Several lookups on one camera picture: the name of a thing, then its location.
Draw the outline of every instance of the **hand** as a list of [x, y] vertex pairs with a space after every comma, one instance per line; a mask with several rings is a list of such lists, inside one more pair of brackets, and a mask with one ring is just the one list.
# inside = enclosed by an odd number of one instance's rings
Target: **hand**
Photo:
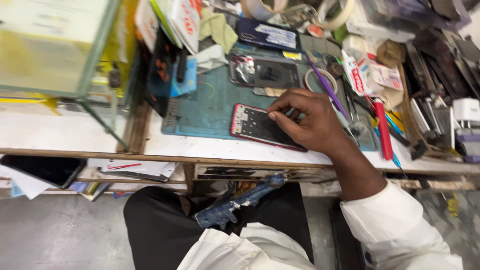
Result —
[[[285, 113], [294, 110], [290, 116]], [[266, 110], [268, 117], [274, 120], [296, 143], [305, 148], [334, 155], [342, 145], [351, 140], [343, 131], [335, 111], [326, 94], [306, 89], [289, 89], [275, 100]], [[296, 123], [300, 115], [305, 117]]]

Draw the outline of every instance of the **gray floor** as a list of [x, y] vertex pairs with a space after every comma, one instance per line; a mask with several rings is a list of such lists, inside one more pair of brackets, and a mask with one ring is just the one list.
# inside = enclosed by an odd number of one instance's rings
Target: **gray floor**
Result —
[[[479, 269], [480, 193], [458, 194], [460, 215], [451, 217], [437, 195], [418, 195], [425, 217], [438, 228], [465, 270]], [[133, 270], [123, 222], [126, 198], [104, 196], [91, 203], [79, 196], [0, 200], [1, 270]], [[315, 264], [335, 269], [330, 198], [305, 197]]]

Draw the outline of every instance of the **white table surface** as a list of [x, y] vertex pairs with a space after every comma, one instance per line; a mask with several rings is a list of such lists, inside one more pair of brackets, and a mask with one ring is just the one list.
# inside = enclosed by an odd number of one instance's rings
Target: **white table surface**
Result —
[[[152, 111], [144, 154], [158, 156], [214, 158], [332, 164], [323, 154], [302, 153], [262, 143], [190, 136], [164, 135], [162, 118]], [[0, 112], [0, 148], [115, 153], [117, 141], [90, 116], [45, 116]], [[422, 158], [412, 161], [404, 146], [392, 138], [392, 147], [404, 170], [480, 173], [479, 165], [455, 164]], [[396, 169], [379, 152], [363, 152], [378, 169]]]

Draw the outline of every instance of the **purple tool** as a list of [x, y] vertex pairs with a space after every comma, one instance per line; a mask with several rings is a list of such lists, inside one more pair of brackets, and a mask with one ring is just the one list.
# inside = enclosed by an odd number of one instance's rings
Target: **purple tool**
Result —
[[327, 79], [323, 77], [320, 74], [320, 72], [318, 72], [317, 67], [310, 60], [310, 57], [308, 57], [308, 53], [305, 53], [305, 56], [307, 57], [307, 61], [310, 64], [310, 66], [312, 66], [313, 71], [315, 72], [315, 74], [317, 74], [318, 80], [320, 81], [324, 89], [327, 91], [327, 94], [329, 95], [329, 97], [332, 98], [333, 105], [335, 105], [336, 109], [339, 110], [343, 114], [343, 116], [345, 116], [345, 119], [348, 119], [347, 113], [343, 109], [342, 104], [340, 104], [340, 101], [336, 97], [335, 92], [333, 91], [332, 87], [328, 83]]

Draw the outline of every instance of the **black trousers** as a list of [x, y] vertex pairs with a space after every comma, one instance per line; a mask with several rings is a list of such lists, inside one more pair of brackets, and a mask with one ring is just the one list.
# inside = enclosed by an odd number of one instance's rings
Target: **black trousers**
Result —
[[[256, 207], [234, 212], [237, 224], [229, 222], [227, 234], [239, 234], [250, 222], [275, 228], [297, 241], [313, 263], [312, 243], [298, 183], [288, 183], [260, 199]], [[204, 229], [185, 215], [179, 196], [167, 189], [149, 186], [135, 192], [123, 210], [136, 270], [176, 270]]]

